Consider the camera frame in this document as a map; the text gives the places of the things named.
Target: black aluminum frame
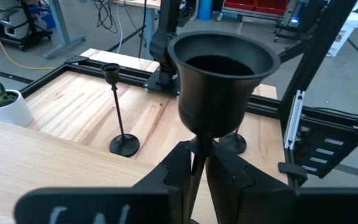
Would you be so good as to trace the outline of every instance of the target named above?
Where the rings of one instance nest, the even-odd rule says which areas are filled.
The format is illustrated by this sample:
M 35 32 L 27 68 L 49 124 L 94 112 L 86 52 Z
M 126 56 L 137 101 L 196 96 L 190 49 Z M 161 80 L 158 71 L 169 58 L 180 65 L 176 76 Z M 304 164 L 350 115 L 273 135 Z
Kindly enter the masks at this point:
M 356 0 L 331 0 L 327 9 L 328 12 L 324 14 L 324 18 L 321 18 L 321 26 L 317 28 L 316 35 L 310 40 L 309 49 L 312 50 L 307 50 L 304 53 L 283 99 L 274 100 L 263 96 L 252 95 L 247 108 L 248 112 L 279 119 L 284 133 L 287 127 L 293 97 L 298 90 L 305 91 L 308 88 L 355 3 Z M 23 88 L 21 93 L 25 98 L 66 71 L 104 78 L 100 70 L 100 67 L 104 64 L 104 62 L 91 60 L 82 56 L 73 57 L 54 71 Z M 154 74 L 152 72 L 125 67 L 120 70 L 120 73 L 120 82 L 139 87 L 146 87 L 146 81 Z M 336 133 L 338 136 L 345 138 L 349 136 L 350 138 L 358 139 L 358 119 L 344 114 L 304 106 L 300 126 L 316 128 L 325 133 Z M 284 152 L 285 162 L 294 164 L 293 151 L 284 149 Z M 298 186 L 298 181 L 294 180 L 291 175 L 288 175 L 288 179 L 290 185 Z

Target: red container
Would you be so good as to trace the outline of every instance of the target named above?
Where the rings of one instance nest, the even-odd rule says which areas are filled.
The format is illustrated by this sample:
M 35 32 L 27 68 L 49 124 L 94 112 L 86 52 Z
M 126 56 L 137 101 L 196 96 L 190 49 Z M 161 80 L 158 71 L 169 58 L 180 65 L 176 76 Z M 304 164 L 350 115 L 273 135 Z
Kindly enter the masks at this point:
M 256 0 L 226 0 L 224 3 L 225 7 L 245 10 L 254 10 L 255 5 Z
M 256 0 L 256 11 L 284 15 L 288 0 Z

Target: candlestick base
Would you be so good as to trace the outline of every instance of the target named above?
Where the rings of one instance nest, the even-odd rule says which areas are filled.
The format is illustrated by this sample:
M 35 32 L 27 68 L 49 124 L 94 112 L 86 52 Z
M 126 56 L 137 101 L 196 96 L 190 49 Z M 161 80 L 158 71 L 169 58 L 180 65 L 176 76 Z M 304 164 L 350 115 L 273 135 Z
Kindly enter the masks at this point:
M 118 135 L 110 142 L 110 152 L 124 157 L 133 156 L 139 148 L 140 142 L 133 134 Z
M 236 153 L 241 154 L 247 149 L 246 140 L 237 133 L 230 133 L 226 136 L 219 138 L 219 143 L 226 149 Z

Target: white plant pot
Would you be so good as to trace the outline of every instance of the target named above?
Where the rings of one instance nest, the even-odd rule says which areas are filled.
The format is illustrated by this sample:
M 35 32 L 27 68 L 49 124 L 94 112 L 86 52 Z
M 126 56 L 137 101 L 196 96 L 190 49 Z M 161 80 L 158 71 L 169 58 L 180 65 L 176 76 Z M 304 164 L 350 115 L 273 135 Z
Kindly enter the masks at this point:
M 22 127 L 27 127 L 33 120 L 33 116 L 24 101 L 23 96 L 17 90 L 6 90 L 7 92 L 15 93 L 17 99 L 10 105 L 0 108 L 0 121 L 15 124 Z

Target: potted plant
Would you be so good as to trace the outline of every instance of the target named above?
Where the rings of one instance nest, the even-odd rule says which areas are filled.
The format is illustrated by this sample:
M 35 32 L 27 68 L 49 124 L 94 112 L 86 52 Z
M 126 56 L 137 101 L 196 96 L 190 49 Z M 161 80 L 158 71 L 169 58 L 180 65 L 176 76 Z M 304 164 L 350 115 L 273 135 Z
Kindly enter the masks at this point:
M 33 116 L 21 93 L 5 90 L 0 83 L 0 121 L 26 127 L 32 120 Z

